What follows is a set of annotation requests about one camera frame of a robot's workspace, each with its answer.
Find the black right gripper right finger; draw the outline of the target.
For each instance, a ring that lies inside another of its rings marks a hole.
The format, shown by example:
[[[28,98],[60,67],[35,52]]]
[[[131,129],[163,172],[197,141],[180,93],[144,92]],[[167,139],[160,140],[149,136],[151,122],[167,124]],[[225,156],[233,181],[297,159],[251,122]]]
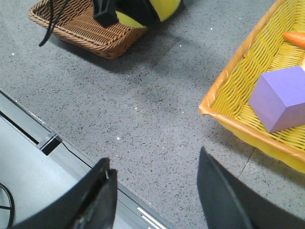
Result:
[[[205,148],[197,188],[210,229],[303,229],[304,220],[261,197],[227,171]]]

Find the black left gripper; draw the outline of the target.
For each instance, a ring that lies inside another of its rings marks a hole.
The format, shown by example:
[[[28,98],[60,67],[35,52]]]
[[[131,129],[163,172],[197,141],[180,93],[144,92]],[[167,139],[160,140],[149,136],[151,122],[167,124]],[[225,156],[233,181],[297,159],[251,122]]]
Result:
[[[94,0],[93,18],[103,27],[121,23],[128,27],[151,27],[161,20],[149,0]]]

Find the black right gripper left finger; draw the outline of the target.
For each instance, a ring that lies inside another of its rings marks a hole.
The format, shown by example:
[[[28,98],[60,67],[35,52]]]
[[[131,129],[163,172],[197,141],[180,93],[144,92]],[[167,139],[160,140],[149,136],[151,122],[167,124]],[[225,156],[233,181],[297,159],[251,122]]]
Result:
[[[117,171],[106,157],[63,196],[13,228],[111,229],[116,207]]]

